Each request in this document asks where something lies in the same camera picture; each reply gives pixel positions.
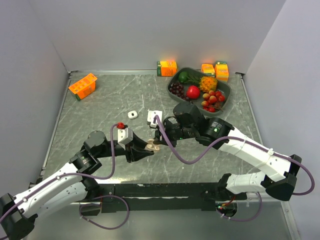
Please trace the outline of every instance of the gray tray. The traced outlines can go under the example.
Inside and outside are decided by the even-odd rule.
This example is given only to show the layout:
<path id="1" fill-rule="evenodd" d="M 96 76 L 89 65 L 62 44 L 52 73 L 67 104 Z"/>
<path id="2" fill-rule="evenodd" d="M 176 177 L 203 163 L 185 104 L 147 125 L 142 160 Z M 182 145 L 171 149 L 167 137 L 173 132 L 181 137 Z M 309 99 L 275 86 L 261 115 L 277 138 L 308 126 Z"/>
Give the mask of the gray tray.
<path id="1" fill-rule="evenodd" d="M 181 68 L 172 78 L 171 80 L 169 81 L 168 85 L 166 86 L 166 90 L 170 96 L 170 98 L 176 100 L 177 102 L 179 103 L 183 103 L 185 102 L 185 100 L 183 100 L 182 98 L 172 94 L 170 91 L 169 91 L 169 88 L 170 88 L 170 85 L 171 84 L 174 84 L 174 83 L 178 83 L 178 77 L 179 77 L 179 74 L 181 72 L 188 72 L 188 73 L 191 73 L 193 75 L 195 75 L 196 77 L 203 77 L 203 76 L 207 76 L 206 74 L 204 74 L 203 72 L 201 71 L 197 71 L 191 67 L 184 67 L 184 68 Z M 184 86 L 184 94 L 186 94 L 188 88 L 191 86 L 191 84 L 187 83 L 187 84 L 183 84 Z M 231 88 L 229 87 L 229 85 L 223 81 L 220 81 L 218 80 L 218 85 L 217 85 L 217 91 L 220 91 L 222 92 L 222 94 L 225 96 L 225 101 L 224 103 L 221 104 L 221 108 L 222 108 L 222 111 L 224 110 L 225 108 L 225 105 L 228 104 L 228 100 L 229 100 L 229 96 L 231 94 Z M 203 109 L 203 106 L 201 105 L 201 103 L 204 101 L 204 99 L 202 98 L 202 95 L 204 94 L 204 92 L 201 92 L 200 96 L 198 97 L 198 99 L 192 99 L 192 102 L 194 105 L 196 105 L 198 107 L 198 109 L 200 110 L 200 112 L 208 117 L 214 117 L 214 116 L 217 116 L 217 115 L 220 115 L 222 113 L 222 111 L 220 110 L 217 110 L 216 109 L 216 112 L 209 112 L 209 111 L 206 111 Z"/>

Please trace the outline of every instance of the red object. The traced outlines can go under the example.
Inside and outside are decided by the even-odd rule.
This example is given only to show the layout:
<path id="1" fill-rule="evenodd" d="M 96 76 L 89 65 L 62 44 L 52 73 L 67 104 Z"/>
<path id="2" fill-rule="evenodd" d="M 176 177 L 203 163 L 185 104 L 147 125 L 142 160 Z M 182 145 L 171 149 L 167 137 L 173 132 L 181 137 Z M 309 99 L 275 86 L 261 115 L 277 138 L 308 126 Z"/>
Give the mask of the red object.
<path id="1" fill-rule="evenodd" d="M 118 125 L 116 126 L 117 129 L 125 129 L 126 126 L 123 122 L 118 122 Z"/>
<path id="2" fill-rule="evenodd" d="M 207 101 L 203 101 L 203 102 L 201 103 L 201 105 L 204 106 L 204 107 L 206 107 L 206 106 L 209 105 L 209 103 L 208 103 Z"/>
<path id="3" fill-rule="evenodd" d="M 208 111 L 209 111 L 210 113 L 215 113 L 215 112 L 216 112 L 216 109 L 215 109 L 214 107 L 209 107 L 209 108 L 208 108 Z"/>
<path id="4" fill-rule="evenodd" d="M 210 104 L 214 104 L 214 103 L 216 103 L 217 101 L 218 101 L 218 99 L 217 99 L 216 96 L 210 96 L 210 98 L 209 98 L 209 100 L 208 100 L 208 102 L 209 102 Z"/>
<path id="5" fill-rule="evenodd" d="M 215 92 L 215 96 L 218 98 L 218 97 L 220 97 L 222 95 L 222 92 L 220 92 L 220 91 L 216 91 Z"/>
<path id="6" fill-rule="evenodd" d="M 202 97 L 204 100 L 208 100 L 210 98 L 210 95 L 209 95 L 209 93 L 205 93 L 202 95 Z"/>
<path id="7" fill-rule="evenodd" d="M 210 91 L 209 91 L 209 95 L 210 95 L 210 96 L 215 96 L 215 95 L 216 95 L 216 93 L 215 93 L 215 91 L 210 90 Z"/>
<path id="8" fill-rule="evenodd" d="M 226 97 L 221 95 L 221 96 L 219 96 L 218 100 L 219 100 L 219 102 L 224 102 L 226 100 Z"/>
<path id="9" fill-rule="evenodd" d="M 200 96 L 200 89 L 196 86 L 190 86 L 186 91 L 186 96 L 190 99 L 197 99 Z"/>

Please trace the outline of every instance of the metal frame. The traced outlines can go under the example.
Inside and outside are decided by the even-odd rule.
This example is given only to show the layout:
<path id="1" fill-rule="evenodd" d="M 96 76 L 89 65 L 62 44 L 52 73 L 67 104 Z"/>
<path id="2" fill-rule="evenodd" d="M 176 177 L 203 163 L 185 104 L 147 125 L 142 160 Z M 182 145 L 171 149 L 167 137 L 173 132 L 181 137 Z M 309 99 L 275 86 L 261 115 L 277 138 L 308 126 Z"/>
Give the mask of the metal frame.
<path id="1" fill-rule="evenodd" d="M 53 128 L 53 132 L 52 132 L 52 135 L 51 135 L 49 147 L 48 147 L 48 150 L 46 151 L 46 155 L 45 155 L 44 162 L 43 162 L 43 165 L 42 165 L 43 168 L 46 167 L 47 162 L 48 162 L 49 153 L 50 153 L 51 146 L 52 146 L 52 143 L 53 143 L 55 135 L 56 135 L 56 131 L 57 131 L 57 127 L 58 127 L 58 124 L 59 124 L 59 119 L 60 119 L 60 116 L 61 116 L 61 112 L 62 112 L 62 109 L 64 108 L 64 104 L 65 104 L 66 96 L 67 96 L 67 93 L 68 93 L 68 87 L 70 85 L 70 81 L 71 80 L 70 80 L 70 75 L 69 75 L 69 79 L 68 79 L 68 81 L 66 83 L 66 88 L 65 88 L 65 91 L 64 91 L 64 94 L 63 94 L 62 103 L 61 103 L 61 106 L 60 106 L 60 109 L 59 109 L 59 112 L 58 112 L 58 116 L 56 117 L 56 121 L 55 121 L 55 124 L 54 124 L 54 128 Z"/>
<path id="2" fill-rule="evenodd" d="M 131 211 L 181 209 L 215 211 L 216 204 L 228 202 L 233 197 L 227 190 L 218 190 L 219 185 L 218 182 L 99 184 L 97 194 L 122 197 L 128 203 Z M 246 201 L 247 194 L 239 193 L 235 199 Z M 102 200 L 102 213 L 117 211 L 126 211 L 124 205 L 119 204 L 117 199 L 115 201 L 112 198 Z"/>
<path id="3" fill-rule="evenodd" d="M 157 75 L 157 70 L 94 70 L 94 71 L 79 71 L 78 73 L 92 73 L 92 74 L 105 74 L 105 75 Z"/>
<path id="4" fill-rule="evenodd" d="M 249 96 L 248 96 L 248 92 L 247 92 L 247 89 L 246 89 L 246 85 L 245 85 L 245 81 L 244 81 L 244 77 L 243 76 L 241 76 L 241 83 L 242 83 L 242 86 L 243 86 L 243 89 L 244 89 L 244 92 L 245 92 L 245 96 L 246 96 L 246 98 L 248 100 L 248 103 L 249 103 L 250 111 L 251 111 L 251 114 L 252 114 L 252 117 L 253 117 L 255 128 L 256 128 L 258 136 L 259 136 L 260 143 L 263 145 L 263 141 L 262 141 L 262 138 L 261 138 L 261 135 L 260 135 L 260 132 L 259 132 L 257 121 L 256 121 L 256 118 L 255 118 L 255 115 L 254 115 L 254 111 L 253 111 L 251 103 L 250 103 L 250 99 L 249 99 Z M 290 203 L 288 201 L 281 201 L 281 206 L 282 206 L 284 218 L 286 220 L 286 224 L 287 224 L 287 226 L 289 228 L 289 232 L 290 232 L 291 238 L 293 240 L 301 240 L 301 236 L 299 234 L 299 230 L 298 230 L 298 227 L 297 227 L 296 219 L 295 219 L 294 213 L 293 213 L 293 211 L 291 209 Z"/>

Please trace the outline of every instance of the orange juice box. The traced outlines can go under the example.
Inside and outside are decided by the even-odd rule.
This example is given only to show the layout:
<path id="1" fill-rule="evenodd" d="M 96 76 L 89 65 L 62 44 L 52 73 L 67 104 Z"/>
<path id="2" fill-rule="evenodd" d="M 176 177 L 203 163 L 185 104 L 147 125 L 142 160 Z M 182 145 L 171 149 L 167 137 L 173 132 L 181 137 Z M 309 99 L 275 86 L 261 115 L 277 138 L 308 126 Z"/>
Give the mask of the orange juice box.
<path id="1" fill-rule="evenodd" d="M 156 75 L 159 77 L 171 77 L 177 72 L 177 63 L 175 61 L 158 61 Z"/>
<path id="2" fill-rule="evenodd" d="M 215 78 L 221 81 L 228 81 L 229 78 L 229 71 L 228 65 L 225 61 L 218 61 L 215 66 Z"/>
<path id="3" fill-rule="evenodd" d="M 212 64 L 202 64 L 201 65 L 201 72 L 204 74 L 211 75 L 212 77 L 216 76 L 216 71 L 214 69 L 214 66 Z"/>
<path id="4" fill-rule="evenodd" d="M 97 79 L 95 75 L 89 73 L 84 78 L 72 84 L 69 90 L 75 95 L 76 99 L 80 101 L 96 90 Z"/>

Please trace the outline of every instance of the purple cable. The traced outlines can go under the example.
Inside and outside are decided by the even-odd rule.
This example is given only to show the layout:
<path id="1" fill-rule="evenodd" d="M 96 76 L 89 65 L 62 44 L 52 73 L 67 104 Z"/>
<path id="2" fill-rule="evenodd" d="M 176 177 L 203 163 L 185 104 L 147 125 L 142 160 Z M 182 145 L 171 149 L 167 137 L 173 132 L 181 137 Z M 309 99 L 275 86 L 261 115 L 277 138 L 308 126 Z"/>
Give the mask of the purple cable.
<path id="1" fill-rule="evenodd" d="M 61 174 L 59 175 L 60 178 L 63 178 L 63 177 L 66 177 L 66 176 L 82 176 L 82 177 L 87 177 L 87 178 L 91 178 L 91 179 L 99 179 L 99 180 L 107 180 L 109 178 L 111 178 L 113 176 L 113 174 L 115 173 L 115 169 L 116 169 L 116 155 L 115 155 L 115 145 L 114 145 L 114 135 L 113 135 L 113 130 L 114 128 L 117 126 L 118 124 L 114 124 L 111 126 L 111 129 L 110 129 L 110 145 L 111 145 L 111 156 L 112 156 L 112 169 L 111 169 L 111 173 L 106 176 L 106 177 L 101 177 L 101 176 L 92 176 L 92 175 L 89 175 L 89 174 L 84 174 L 84 173 L 78 173 L 78 172 L 75 172 L 75 173 L 65 173 L 65 174 Z M 32 197 L 33 195 L 35 195 L 36 193 L 38 193 L 39 191 L 41 191 L 42 189 L 44 189 L 45 187 L 47 187 L 48 185 L 52 184 L 53 182 L 57 181 L 56 178 L 53 178 L 51 180 L 49 180 L 48 182 L 46 182 L 45 184 L 43 184 L 41 187 L 37 188 L 35 191 L 31 192 L 29 195 L 27 195 L 25 197 L 25 199 L 29 199 L 30 197 Z M 108 197 L 107 196 L 100 196 L 100 197 L 96 197 L 94 199 L 98 199 L 98 198 L 103 198 L 103 197 Z M 112 197 L 115 197 L 115 198 L 118 198 L 118 199 L 121 199 L 122 201 L 125 202 L 125 200 L 123 200 L 121 197 L 118 197 L 118 196 L 112 196 Z M 0 218 L 0 224 L 2 223 L 2 221 L 5 219 L 5 217 L 11 213 L 13 211 L 13 209 L 15 209 L 16 207 L 20 206 L 24 201 L 21 200 L 19 201 L 18 203 L 16 203 L 15 205 L 13 205 L 8 211 L 6 211 L 3 216 Z M 125 222 L 128 220 L 128 217 L 129 217 L 129 207 L 127 207 L 127 217 L 125 218 L 124 222 L 122 224 L 120 224 L 119 226 L 115 227 L 115 228 L 112 228 L 112 229 L 117 229 L 119 227 L 121 227 L 123 224 L 125 224 Z M 7 239 L 8 236 L 5 236 L 5 237 L 2 237 L 0 238 L 0 240 L 4 240 L 4 239 Z"/>
<path id="2" fill-rule="evenodd" d="M 93 204 L 93 203 L 91 203 L 91 204 L 84 204 L 84 205 L 82 205 L 82 206 L 79 208 L 79 214 L 80 214 L 80 216 L 81 216 L 84 220 L 88 221 L 89 223 L 91 223 L 91 224 L 93 224 L 93 225 L 95 225 L 95 226 L 97 226 L 97 227 L 99 227 L 99 228 L 102 228 L 102 229 L 114 230 L 114 229 L 118 229 L 118 228 L 122 227 L 122 226 L 126 223 L 126 221 L 128 220 L 128 218 L 129 218 L 129 213 L 130 213 L 130 211 L 129 211 L 128 203 L 127 203 L 123 198 L 121 198 L 121 197 L 119 197 L 119 196 L 115 196 L 115 195 L 98 196 L 98 197 L 93 198 L 92 200 L 103 199 L 103 198 L 116 198 L 116 199 L 119 199 L 119 200 L 121 200 L 122 202 L 124 202 L 125 207 L 126 207 L 126 216 L 125 216 L 125 219 L 123 220 L 123 222 L 122 222 L 120 225 L 115 226 L 115 227 L 102 226 L 102 225 L 100 225 L 100 224 L 98 224 L 98 223 L 96 223 L 96 222 L 94 222 L 94 221 L 91 221 L 90 219 L 86 218 L 85 216 L 83 216 L 83 215 L 81 214 L 81 209 L 82 209 L 82 208 L 84 208 L 84 207 L 86 207 L 86 206 L 100 206 L 99 204 Z"/>
<path id="3" fill-rule="evenodd" d="M 154 119 L 158 122 L 158 125 L 159 125 L 159 129 L 160 129 L 160 132 L 162 133 L 162 136 L 165 140 L 165 142 L 168 144 L 169 148 L 171 149 L 171 151 L 173 152 L 173 154 L 184 164 L 188 164 L 188 165 L 191 165 L 191 164 L 195 164 L 196 162 L 198 162 L 211 148 L 213 145 L 217 144 L 218 142 L 222 141 L 222 140 L 227 140 L 227 139 L 232 139 L 232 140 L 238 140 L 240 142 L 243 142 L 245 141 L 244 139 L 240 138 L 240 137 L 236 137 L 236 136 L 223 136 L 223 137 L 220 137 L 218 139 L 216 139 L 215 141 L 213 141 L 209 146 L 206 147 L 206 149 L 203 151 L 203 153 L 201 153 L 196 159 L 192 160 L 192 161 L 186 161 L 184 160 L 180 155 L 179 153 L 176 151 L 176 149 L 174 148 L 174 146 L 172 146 L 167 134 L 166 134 L 166 130 L 159 118 L 158 115 L 156 115 L 154 117 Z M 251 146 L 254 146 L 264 152 L 268 152 L 269 149 L 266 149 L 262 146 L 259 146 L 253 142 L 250 142 L 250 141 L 245 141 L 246 144 L 249 144 Z M 302 196 L 302 195 L 307 195 L 309 193 L 311 193 L 314 189 L 315 189 L 315 179 L 314 177 L 312 176 L 311 172 L 304 166 L 302 165 L 300 162 L 296 161 L 296 160 L 293 160 L 292 158 L 288 157 L 288 156 L 283 156 L 279 153 L 274 153 L 273 154 L 274 156 L 278 157 L 278 158 L 282 158 L 282 159 L 285 159 L 285 160 L 288 160 L 289 162 L 291 163 L 294 163 L 296 165 L 298 165 L 300 168 L 302 168 L 306 174 L 308 174 L 310 180 L 311 180 L 311 187 L 309 188 L 309 190 L 307 191 L 304 191 L 304 192 L 294 192 L 292 193 L 292 195 L 296 195 L 296 196 Z"/>
<path id="4" fill-rule="evenodd" d="M 259 204 L 259 209 L 258 209 L 258 211 L 256 212 L 256 214 L 254 216 L 252 216 L 252 217 L 250 217 L 248 219 L 229 218 L 229 217 L 223 215 L 221 212 L 219 212 L 219 211 L 217 211 L 217 212 L 221 215 L 222 218 L 228 219 L 228 220 L 231 220 L 231 221 L 234 221 L 234 222 L 249 222 L 249 221 L 252 221 L 252 220 L 256 219 L 260 215 L 260 213 L 262 211 L 262 197 L 261 197 L 259 192 L 257 192 L 256 194 L 259 197 L 259 203 L 260 203 Z"/>

